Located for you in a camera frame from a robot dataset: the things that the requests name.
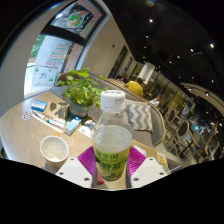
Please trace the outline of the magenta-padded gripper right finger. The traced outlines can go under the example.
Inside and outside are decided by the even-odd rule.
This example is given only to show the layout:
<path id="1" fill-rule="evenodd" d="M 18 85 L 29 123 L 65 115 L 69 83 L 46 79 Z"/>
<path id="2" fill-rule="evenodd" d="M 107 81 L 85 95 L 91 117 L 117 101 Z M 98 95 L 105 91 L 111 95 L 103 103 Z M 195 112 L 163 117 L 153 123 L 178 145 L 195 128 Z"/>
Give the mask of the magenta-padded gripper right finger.
<path id="1" fill-rule="evenodd" d="M 141 188 L 165 177 L 167 173 L 154 157 L 146 157 L 131 147 L 127 159 L 127 187 Z"/>

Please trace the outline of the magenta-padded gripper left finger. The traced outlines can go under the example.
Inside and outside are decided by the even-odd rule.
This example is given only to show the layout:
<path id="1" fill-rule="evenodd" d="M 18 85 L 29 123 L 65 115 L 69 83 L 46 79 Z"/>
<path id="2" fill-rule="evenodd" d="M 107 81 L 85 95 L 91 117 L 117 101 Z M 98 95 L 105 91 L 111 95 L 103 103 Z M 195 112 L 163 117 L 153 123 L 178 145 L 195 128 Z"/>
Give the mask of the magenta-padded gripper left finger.
<path id="1" fill-rule="evenodd" d="M 78 157 L 70 157 L 56 175 L 84 188 L 96 187 L 98 175 L 93 147 Z"/>

